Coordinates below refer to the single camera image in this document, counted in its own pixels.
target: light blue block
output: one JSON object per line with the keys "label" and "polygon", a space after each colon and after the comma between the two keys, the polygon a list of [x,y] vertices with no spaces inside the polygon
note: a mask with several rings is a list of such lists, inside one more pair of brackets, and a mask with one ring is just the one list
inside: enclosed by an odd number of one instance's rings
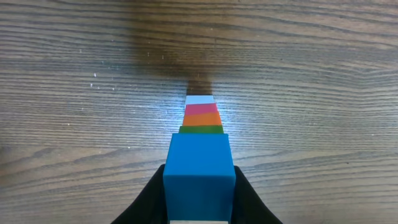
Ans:
{"label": "light blue block", "polygon": [[215,103],[213,95],[188,95],[185,105]]}
{"label": "light blue block", "polygon": [[163,173],[170,220],[230,221],[235,180],[227,134],[173,134]]}

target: pink block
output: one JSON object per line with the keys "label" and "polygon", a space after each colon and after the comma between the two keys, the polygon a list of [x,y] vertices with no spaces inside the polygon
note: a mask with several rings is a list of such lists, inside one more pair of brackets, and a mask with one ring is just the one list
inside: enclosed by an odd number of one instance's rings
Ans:
{"label": "pink block", "polygon": [[202,105],[187,105],[185,108],[185,115],[195,115],[204,113],[217,113],[217,104],[209,103]]}

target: block tower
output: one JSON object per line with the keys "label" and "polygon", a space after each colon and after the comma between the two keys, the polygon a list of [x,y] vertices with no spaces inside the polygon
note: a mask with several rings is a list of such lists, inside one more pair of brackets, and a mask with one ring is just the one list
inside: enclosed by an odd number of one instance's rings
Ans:
{"label": "block tower", "polygon": [[236,176],[213,96],[187,96],[163,181],[169,220],[230,221]]}

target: orange block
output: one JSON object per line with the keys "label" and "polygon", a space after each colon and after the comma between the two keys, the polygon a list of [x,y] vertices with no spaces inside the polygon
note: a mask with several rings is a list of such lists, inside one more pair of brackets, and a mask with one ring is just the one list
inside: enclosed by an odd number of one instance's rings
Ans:
{"label": "orange block", "polygon": [[183,126],[222,125],[219,113],[185,115]]}

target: wood grain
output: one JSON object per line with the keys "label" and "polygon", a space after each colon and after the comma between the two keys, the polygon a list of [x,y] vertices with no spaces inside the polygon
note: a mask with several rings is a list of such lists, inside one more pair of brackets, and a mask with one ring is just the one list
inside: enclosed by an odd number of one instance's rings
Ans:
{"label": "wood grain", "polygon": [[215,95],[284,223],[396,223],[397,18],[395,1],[0,0],[0,223],[110,223],[165,162],[187,89]]}

